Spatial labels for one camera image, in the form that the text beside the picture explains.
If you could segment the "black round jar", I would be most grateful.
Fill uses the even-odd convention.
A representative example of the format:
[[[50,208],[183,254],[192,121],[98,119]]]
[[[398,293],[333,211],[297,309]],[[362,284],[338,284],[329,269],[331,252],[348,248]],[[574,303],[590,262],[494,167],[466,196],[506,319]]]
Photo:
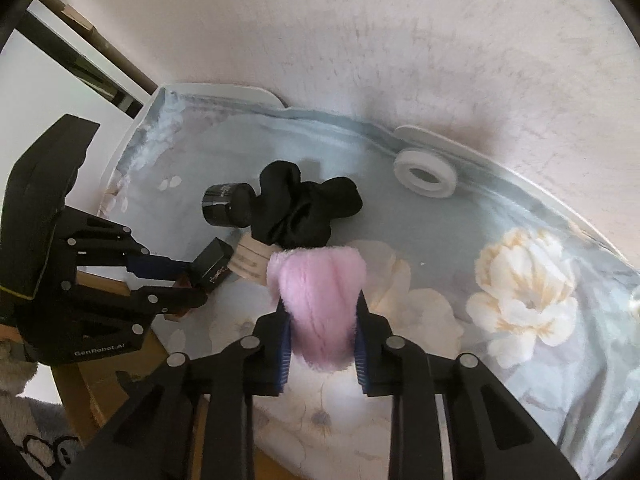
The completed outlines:
[[[248,183],[212,185],[202,199],[203,216],[211,226],[247,228],[255,198],[254,188]]]

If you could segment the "beige wooden spool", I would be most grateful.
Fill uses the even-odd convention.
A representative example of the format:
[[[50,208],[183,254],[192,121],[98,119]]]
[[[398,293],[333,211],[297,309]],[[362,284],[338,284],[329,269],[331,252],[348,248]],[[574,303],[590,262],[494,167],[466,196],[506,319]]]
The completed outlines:
[[[228,269],[244,280],[266,286],[267,269],[271,256],[280,252],[277,245],[266,245],[244,233],[229,260]]]

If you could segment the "black scrunchie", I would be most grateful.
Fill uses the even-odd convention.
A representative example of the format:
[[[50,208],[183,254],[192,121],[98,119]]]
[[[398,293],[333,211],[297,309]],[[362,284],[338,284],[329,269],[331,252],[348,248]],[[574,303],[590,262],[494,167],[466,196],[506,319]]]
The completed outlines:
[[[232,226],[249,228],[254,240],[285,250],[326,246],[331,222],[358,214],[363,205],[352,179],[304,181],[299,166],[284,160],[265,166],[259,186],[259,193],[248,184],[235,187],[228,218]]]

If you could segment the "pink fluffy pompom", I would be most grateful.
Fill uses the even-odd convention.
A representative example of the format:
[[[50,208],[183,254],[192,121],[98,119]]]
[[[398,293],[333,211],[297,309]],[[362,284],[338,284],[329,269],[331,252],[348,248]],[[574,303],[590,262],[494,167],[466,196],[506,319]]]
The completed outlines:
[[[267,287],[291,317],[292,350],[318,372],[349,366],[354,358],[357,304],[367,265],[348,246],[273,254]]]

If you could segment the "red lipstick tube black cap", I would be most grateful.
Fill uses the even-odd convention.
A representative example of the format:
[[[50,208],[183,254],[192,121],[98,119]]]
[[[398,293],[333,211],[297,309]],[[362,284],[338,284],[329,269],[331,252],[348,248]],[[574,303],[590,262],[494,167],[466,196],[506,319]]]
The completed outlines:
[[[228,268],[233,248],[224,240],[214,238],[191,264],[190,283],[208,294],[230,274]]]

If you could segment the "cardboard box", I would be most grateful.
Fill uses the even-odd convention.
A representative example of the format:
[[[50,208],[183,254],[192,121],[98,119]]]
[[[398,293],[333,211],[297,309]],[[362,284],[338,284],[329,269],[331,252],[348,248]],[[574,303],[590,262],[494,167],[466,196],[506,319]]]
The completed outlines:
[[[124,282],[111,278],[78,271],[77,281],[100,292],[114,292],[122,297],[130,295]],[[3,341],[23,342],[17,328],[1,322]],[[152,332],[146,336],[140,351],[52,368],[55,389],[67,420],[84,447],[128,399],[117,381],[116,372],[127,372],[132,378],[140,379],[151,374],[166,356],[165,348]],[[258,448],[254,451],[254,464],[256,479],[300,479]]]

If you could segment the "blue plush rug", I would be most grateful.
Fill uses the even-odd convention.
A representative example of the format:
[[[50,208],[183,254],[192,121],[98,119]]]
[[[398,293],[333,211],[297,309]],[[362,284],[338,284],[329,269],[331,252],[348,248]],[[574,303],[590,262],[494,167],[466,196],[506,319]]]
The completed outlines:
[[[58,479],[84,449],[62,405],[23,396],[37,365],[1,344],[1,478]]]

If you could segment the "light blue floral cloth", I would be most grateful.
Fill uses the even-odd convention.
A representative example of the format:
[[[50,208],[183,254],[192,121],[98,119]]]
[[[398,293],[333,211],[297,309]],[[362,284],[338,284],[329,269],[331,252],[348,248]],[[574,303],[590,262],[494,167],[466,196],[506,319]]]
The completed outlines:
[[[427,352],[476,354],[560,448],[595,479],[620,456],[639,405],[639,274],[492,171],[454,158],[458,186],[438,200],[395,177],[411,141],[365,122],[162,90],[134,125],[103,197],[152,252],[192,260],[215,237],[211,185],[256,183],[270,162],[306,180],[349,177],[363,201],[333,223],[357,248],[370,309]]]

